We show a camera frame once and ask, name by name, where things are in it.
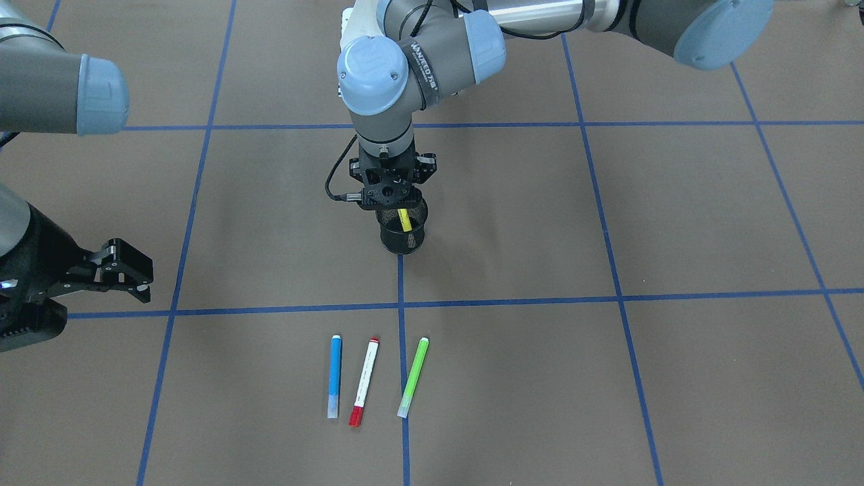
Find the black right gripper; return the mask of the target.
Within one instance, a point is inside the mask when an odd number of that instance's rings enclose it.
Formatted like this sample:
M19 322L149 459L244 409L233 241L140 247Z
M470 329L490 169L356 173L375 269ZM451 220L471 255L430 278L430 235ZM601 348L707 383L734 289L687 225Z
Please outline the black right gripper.
M125 292L139 302L151 301L153 261L122 239L110 239L96 252L86 253L67 231L30 206L30 225L24 237L2 257L2 280L16 285L2 291L1 350L9 352L40 344L61 335L67 308L47 296L62 284L68 271L81 262L95 264L96 277L68 277L65 294Z

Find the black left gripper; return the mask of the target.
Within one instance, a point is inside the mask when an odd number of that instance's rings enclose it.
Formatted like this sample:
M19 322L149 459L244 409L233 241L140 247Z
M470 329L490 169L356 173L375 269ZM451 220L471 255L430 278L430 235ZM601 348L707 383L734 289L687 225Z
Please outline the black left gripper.
M399 154L369 153L360 150L349 162L349 175L369 190L424 184L437 169L434 153L419 154L407 150Z

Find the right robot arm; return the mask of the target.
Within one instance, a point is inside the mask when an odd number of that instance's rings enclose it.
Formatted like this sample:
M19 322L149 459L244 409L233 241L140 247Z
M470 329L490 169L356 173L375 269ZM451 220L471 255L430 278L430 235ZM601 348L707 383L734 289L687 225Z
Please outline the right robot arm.
M1 3L2 144L20 134L116 134L126 126L126 77L108 59L71 53L10 1ZM97 251L7 186L1 188L1 350L61 335L68 311L57 296L125 292L151 301L151 258L122 239Z

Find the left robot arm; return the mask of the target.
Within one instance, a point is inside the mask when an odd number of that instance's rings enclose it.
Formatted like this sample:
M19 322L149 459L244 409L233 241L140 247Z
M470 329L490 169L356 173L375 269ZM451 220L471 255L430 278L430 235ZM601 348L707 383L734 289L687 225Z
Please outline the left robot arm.
M479 85L506 64L506 41L577 30L628 36L709 71L755 43L772 1L358 1L336 74L359 144L350 175L376 196L401 197L432 172L412 117Z

